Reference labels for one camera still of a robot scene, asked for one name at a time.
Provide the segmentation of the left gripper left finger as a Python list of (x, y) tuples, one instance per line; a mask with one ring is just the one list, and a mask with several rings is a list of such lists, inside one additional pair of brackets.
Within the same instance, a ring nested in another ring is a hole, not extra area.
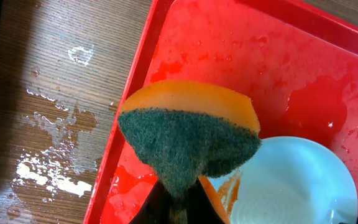
[(163, 184), (157, 181), (129, 224), (168, 224), (171, 199)]

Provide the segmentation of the red plastic tray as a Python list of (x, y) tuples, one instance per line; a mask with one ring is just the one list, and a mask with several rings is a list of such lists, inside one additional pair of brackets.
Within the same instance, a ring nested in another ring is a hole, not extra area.
[(260, 135), (334, 152), (358, 194), (358, 28), (302, 1), (153, 1), (122, 97), (164, 79), (252, 98)]

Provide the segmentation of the green and orange sponge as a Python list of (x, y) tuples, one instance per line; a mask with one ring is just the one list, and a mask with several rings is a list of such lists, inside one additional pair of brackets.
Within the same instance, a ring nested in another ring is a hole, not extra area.
[(123, 102), (117, 121), (137, 158), (169, 193), (170, 223), (190, 221), (200, 176), (231, 173), (261, 145), (251, 99), (209, 83), (149, 84)]

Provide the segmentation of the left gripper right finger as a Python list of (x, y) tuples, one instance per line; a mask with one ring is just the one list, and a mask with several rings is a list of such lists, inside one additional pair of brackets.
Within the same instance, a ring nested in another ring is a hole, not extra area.
[(198, 179), (187, 191), (188, 224), (224, 224)]

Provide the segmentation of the light blue plate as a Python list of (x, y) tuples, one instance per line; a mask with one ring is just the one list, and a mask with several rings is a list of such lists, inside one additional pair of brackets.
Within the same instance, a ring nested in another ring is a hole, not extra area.
[(357, 190), (349, 170), (308, 139), (263, 139), (252, 159), (209, 181), (231, 223), (357, 222)]

